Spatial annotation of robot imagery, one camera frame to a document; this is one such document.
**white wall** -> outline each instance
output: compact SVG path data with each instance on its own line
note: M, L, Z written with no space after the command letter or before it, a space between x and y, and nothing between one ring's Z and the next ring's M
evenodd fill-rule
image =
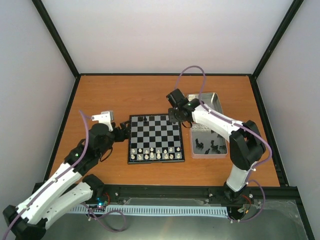
M43 0L81 73L253 73L291 2Z
M43 180L74 78L31 0L3 1L0 29L2 212Z
M320 239L320 1L306 0L258 78L289 182Z

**wooden table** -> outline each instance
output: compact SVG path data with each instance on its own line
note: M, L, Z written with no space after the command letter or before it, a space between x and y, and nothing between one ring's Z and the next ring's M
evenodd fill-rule
M79 110L87 115L113 110L118 125L129 120L129 115L168 112L166 99L177 76L82 76L73 100L51 174L64 161L85 130ZM184 76L179 83L185 94L200 90L201 76ZM208 76L204 92L216 92L223 113L233 119L254 121L266 139L256 101L247 76ZM183 128L185 162L128 165L128 140L113 145L112 155L95 166L88 174L95 174L105 184L122 185L179 185L222 186L227 180L232 162L230 156L222 159L191 158L189 129ZM272 161L260 166L251 175L262 186L279 186Z

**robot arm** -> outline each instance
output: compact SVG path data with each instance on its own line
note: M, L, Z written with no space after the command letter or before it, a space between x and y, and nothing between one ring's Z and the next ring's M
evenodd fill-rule
M70 187L96 166L107 151L112 151L114 142L127 139L128 130L127 123L115 127L115 123L111 122L112 111L94 115L91 119L99 123L94 124L89 130L88 147L83 159L61 178L56 179L79 159L84 151L85 139L70 151L58 170L32 196L16 207L9 205L3 211L6 223L10 225L16 216L26 209L11 228L18 239L40 240L46 230L71 208L91 198L97 199L102 196L104 183L92 174L84 177L74 188ZM40 192L42 194L30 205Z
M259 139L234 124L242 125L260 135L257 125L250 120L246 123L233 120L204 104L209 111L232 122L232 124L228 123L210 114L200 104L199 99L195 98L189 101L179 89L174 90L166 97L172 105L172 108L169 108L168 111L171 122L187 121L202 124L221 135L230 143L230 158L233 166L230 176L224 184L224 194L229 202L234 202L246 186L251 169L266 151L264 144Z

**chessboard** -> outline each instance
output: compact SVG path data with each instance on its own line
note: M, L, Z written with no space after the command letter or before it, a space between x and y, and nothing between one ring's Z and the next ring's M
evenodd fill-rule
M185 161L181 124L168 114L130 116L128 164Z

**gray tray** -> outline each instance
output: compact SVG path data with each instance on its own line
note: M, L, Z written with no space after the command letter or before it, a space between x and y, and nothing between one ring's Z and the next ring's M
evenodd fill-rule
M191 101L194 98L198 98L199 94L189 94L188 100ZM201 100L204 101L210 108L216 110L217 112L223 114L222 107L218 98L218 95L215 92L202 93ZM199 143L203 143L203 148L196 147L196 139ZM218 150L214 151L211 148L211 141L214 141L214 145L218 145ZM226 157L228 154L227 141L218 136L216 132L212 132L210 128L195 123L190 129L190 141L191 141L191 156L193 159L221 159Z

